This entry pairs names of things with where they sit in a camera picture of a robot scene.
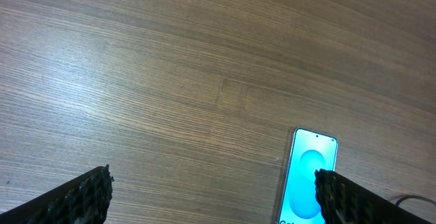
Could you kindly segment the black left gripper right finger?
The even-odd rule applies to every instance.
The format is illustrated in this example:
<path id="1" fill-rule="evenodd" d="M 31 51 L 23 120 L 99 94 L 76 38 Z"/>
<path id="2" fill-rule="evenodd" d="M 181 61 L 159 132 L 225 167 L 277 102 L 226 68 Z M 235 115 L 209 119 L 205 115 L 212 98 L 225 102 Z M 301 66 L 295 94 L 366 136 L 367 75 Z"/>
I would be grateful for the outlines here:
<path id="1" fill-rule="evenodd" d="M 334 171 L 315 171 L 315 189 L 327 224 L 430 224 Z"/>

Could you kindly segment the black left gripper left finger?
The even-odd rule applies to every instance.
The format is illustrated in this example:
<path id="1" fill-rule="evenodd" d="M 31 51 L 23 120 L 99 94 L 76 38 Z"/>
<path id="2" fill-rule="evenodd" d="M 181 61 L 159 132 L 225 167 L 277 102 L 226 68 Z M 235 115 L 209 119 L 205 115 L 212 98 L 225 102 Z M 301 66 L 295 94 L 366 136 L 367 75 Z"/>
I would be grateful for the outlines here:
<path id="1" fill-rule="evenodd" d="M 112 199 L 109 166 L 96 167 L 1 214 L 1 223 L 104 223 Z"/>

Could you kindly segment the blue Galaxy smartphone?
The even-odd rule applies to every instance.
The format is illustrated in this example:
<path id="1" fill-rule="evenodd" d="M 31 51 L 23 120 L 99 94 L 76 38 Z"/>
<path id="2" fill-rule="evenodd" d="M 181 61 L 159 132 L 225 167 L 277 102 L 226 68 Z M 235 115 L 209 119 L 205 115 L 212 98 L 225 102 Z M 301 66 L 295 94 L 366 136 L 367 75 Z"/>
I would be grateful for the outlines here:
<path id="1" fill-rule="evenodd" d="M 338 145 L 337 139 L 330 135 L 303 128 L 294 131 L 277 223 L 325 222 L 316 200 L 315 172 L 335 168 Z"/>

